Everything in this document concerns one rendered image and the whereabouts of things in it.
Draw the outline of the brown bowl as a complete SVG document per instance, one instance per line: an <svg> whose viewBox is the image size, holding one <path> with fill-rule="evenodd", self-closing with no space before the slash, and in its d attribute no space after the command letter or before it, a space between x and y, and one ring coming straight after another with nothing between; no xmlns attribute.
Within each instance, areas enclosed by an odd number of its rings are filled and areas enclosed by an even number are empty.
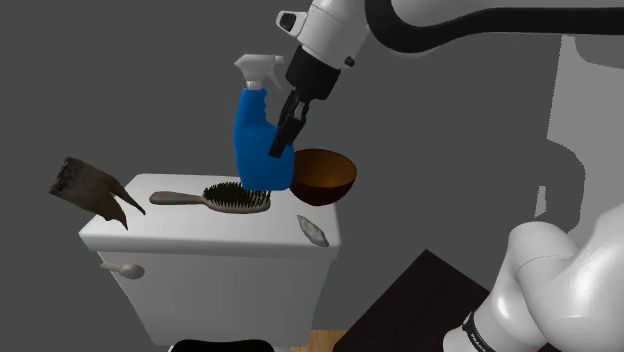
<svg viewBox="0 0 624 352"><path fill-rule="evenodd" d="M346 156L325 149L302 149L295 153L290 191L309 205L329 205L350 191L356 177L357 167Z"/></svg>

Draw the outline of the small grey oblong lump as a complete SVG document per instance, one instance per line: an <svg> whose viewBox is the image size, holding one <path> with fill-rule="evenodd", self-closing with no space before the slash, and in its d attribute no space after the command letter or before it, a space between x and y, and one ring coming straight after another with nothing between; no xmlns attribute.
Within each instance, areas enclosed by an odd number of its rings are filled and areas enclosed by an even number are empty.
<svg viewBox="0 0 624 352"><path fill-rule="evenodd" d="M320 227L302 215L297 215L296 218L302 233L312 244L319 247L329 246L325 233Z"/></svg>

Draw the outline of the brown horn-shaped object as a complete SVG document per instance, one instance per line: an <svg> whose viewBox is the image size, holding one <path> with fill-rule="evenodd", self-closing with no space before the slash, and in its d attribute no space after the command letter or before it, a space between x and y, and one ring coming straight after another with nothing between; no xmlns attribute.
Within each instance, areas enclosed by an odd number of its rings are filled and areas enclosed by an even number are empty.
<svg viewBox="0 0 624 352"><path fill-rule="evenodd" d="M74 157L64 159L49 193L106 221L116 220L125 229L128 229L127 218L116 197L146 214L115 177Z"/></svg>

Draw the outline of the white toilet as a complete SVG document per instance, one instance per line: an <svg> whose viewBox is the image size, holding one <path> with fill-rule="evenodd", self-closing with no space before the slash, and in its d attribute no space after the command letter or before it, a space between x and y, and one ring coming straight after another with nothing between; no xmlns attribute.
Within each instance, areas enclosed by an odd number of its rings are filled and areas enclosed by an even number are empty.
<svg viewBox="0 0 624 352"><path fill-rule="evenodd" d="M220 176L139 174L125 187L146 211L124 203L128 229L94 216L79 232L105 263L139 265L136 280L115 277L152 342L261 339L277 350L305 346L341 237L332 205L310 206L290 191L270 208L225 214L204 205L155 205L157 191L199 195ZM296 216L320 227L328 247L312 244Z"/></svg>

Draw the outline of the grey hairbrush with dark bristles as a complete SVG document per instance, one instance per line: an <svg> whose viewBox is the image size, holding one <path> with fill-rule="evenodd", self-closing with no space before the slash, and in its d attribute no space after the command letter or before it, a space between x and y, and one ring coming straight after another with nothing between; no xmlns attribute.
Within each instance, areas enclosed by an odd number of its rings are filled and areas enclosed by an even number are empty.
<svg viewBox="0 0 624 352"><path fill-rule="evenodd" d="M221 182L203 190L201 195L157 191L149 201L155 205L205 205L209 209L229 214L253 214L268 210L271 192L247 190L241 182Z"/></svg>

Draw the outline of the blue spray bottle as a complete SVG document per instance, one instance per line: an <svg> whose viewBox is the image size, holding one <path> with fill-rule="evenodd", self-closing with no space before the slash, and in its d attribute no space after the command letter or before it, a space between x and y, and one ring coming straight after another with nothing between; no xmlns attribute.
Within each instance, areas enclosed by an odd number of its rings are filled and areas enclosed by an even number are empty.
<svg viewBox="0 0 624 352"><path fill-rule="evenodd" d="M278 128L267 120L267 91L263 86L264 78L269 77L281 88L274 68L283 63L282 56L270 54L243 54L234 63L246 82L233 129L238 175L246 189L282 191L293 179L294 148L286 146L278 158L269 155Z"/></svg>

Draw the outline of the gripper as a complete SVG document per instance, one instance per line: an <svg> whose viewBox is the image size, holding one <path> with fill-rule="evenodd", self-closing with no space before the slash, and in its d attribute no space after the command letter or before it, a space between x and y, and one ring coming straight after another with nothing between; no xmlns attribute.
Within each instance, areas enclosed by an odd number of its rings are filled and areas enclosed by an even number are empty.
<svg viewBox="0 0 624 352"><path fill-rule="evenodd" d="M285 147L294 142L307 122L307 102L326 100L340 74L339 69L323 63L306 52L302 46L297 47L285 75L294 90L290 92L281 110L277 131L268 151L269 156L282 156Z"/></svg>

